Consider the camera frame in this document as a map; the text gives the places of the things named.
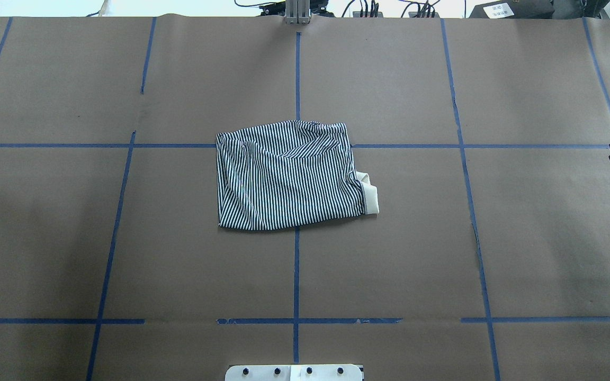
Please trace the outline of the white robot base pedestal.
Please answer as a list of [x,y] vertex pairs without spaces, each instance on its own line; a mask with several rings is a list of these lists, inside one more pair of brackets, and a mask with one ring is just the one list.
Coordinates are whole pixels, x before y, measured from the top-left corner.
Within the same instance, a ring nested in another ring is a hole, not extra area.
[[356,364],[285,364],[231,366],[225,380],[364,380]]

